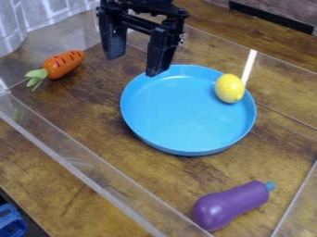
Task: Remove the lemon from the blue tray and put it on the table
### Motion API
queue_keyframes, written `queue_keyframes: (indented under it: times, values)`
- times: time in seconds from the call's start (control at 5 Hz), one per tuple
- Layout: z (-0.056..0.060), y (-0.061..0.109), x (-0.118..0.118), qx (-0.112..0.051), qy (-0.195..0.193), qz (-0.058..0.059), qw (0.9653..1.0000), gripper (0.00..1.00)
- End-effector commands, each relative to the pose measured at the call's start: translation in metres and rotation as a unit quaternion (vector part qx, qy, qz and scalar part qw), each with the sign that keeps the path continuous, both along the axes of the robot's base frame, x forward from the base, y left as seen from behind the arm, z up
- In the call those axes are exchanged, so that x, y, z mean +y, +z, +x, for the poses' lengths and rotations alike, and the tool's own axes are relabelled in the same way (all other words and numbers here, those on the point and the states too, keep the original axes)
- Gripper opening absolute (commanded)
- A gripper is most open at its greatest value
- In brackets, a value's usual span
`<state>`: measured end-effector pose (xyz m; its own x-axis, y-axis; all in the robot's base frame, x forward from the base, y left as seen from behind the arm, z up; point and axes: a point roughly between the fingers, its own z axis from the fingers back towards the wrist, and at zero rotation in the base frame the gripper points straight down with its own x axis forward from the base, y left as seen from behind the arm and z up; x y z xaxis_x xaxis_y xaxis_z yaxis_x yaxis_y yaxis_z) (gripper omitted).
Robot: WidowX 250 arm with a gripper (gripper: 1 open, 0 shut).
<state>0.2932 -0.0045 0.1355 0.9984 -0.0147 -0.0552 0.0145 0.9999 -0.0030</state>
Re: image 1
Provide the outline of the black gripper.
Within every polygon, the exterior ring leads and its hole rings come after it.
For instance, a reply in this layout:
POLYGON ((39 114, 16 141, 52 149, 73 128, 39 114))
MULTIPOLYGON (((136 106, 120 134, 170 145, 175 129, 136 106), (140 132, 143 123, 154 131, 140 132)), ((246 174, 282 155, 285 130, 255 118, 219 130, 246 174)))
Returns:
POLYGON ((190 16, 186 9, 174 5, 174 0, 100 0, 96 8, 101 45, 108 59, 115 59, 126 53, 127 28, 140 31, 150 36, 147 46, 146 75, 155 77, 171 65, 179 35, 166 29, 156 28, 158 24, 142 19, 139 14, 151 17, 164 16, 182 31, 183 21, 190 16))

